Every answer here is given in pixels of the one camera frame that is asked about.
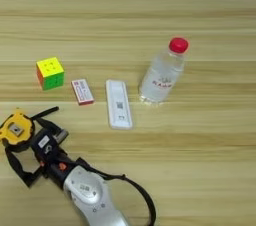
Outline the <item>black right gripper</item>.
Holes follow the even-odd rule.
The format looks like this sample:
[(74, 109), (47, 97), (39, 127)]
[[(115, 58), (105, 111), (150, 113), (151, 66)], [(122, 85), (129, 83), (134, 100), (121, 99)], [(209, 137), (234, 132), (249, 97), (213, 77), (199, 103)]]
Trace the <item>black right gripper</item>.
[[(58, 110), (59, 107), (55, 106), (32, 116), (31, 119), (42, 128), (49, 130), (57, 142), (62, 142), (69, 135), (68, 131), (45, 119), (45, 116)], [(5, 149), (5, 153), (10, 166), (27, 187), (31, 187), (43, 172), (45, 178), (51, 179), (59, 188), (63, 188), (66, 178), (77, 166), (77, 163), (71, 160), (64, 150), (55, 149), (39, 156), (39, 162), (43, 168), (39, 167), (35, 172), (27, 172), (23, 170), (22, 164), (9, 149)]]

